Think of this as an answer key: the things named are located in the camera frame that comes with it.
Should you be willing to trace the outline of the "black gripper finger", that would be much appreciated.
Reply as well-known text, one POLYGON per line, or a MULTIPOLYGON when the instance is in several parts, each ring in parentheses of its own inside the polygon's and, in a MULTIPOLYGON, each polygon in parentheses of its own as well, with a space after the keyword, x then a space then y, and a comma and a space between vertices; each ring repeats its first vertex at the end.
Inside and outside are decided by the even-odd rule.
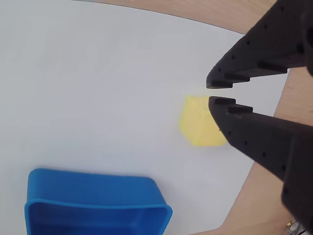
POLYGON ((299 67, 313 72, 313 2, 278 0, 212 68, 206 86, 231 88, 299 67))
POLYGON ((293 175, 293 142, 297 123, 253 112, 234 99, 213 96, 209 110, 231 146, 274 175, 293 175))

